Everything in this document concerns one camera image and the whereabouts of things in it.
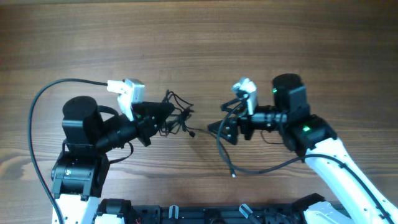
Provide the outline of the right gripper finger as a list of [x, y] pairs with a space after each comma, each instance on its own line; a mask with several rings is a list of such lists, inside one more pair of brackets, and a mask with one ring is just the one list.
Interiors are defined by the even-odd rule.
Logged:
[[[211, 123], [208, 125], [208, 130], [214, 134], [218, 134], [222, 121]], [[238, 143], [238, 124], [235, 119], [227, 119], [221, 128], [220, 138], [223, 138], [232, 145]]]
[[246, 106], [246, 99], [245, 98], [235, 98], [231, 101], [228, 101], [220, 106], [221, 111], [224, 112], [231, 112], [233, 108], [231, 106], [236, 105], [237, 109], [235, 113], [246, 113], [247, 106]]

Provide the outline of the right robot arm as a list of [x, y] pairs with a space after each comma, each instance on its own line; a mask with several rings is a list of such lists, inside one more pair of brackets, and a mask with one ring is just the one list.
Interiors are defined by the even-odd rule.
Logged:
[[316, 172], [346, 210], [338, 212], [318, 194], [301, 198], [293, 211], [303, 223], [397, 223], [397, 207], [388, 201], [364, 175], [348, 154], [343, 141], [321, 117], [310, 112], [306, 87], [293, 73], [285, 73], [272, 81], [274, 104], [260, 106], [257, 87], [248, 78], [241, 78], [232, 86], [236, 98], [221, 105], [226, 116], [208, 125], [216, 136], [222, 160], [231, 171], [259, 175], [271, 169], [243, 169], [231, 162], [220, 140], [237, 144], [238, 135], [250, 140], [254, 131], [277, 131], [283, 145], [294, 151], [296, 158], [289, 164], [302, 161]]

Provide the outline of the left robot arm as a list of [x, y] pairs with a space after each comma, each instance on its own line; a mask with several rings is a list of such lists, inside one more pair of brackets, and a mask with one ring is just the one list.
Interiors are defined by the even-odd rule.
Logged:
[[172, 103], [143, 102], [133, 105], [131, 121], [116, 110], [97, 104], [90, 96], [78, 96], [63, 106], [66, 135], [53, 167], [52, 193], [56, 201], [53, 223], [142, 223], [130, 200], [103, 199], [103, 185], [111, 164], [107, 152], [138, 139], [151, 144]]

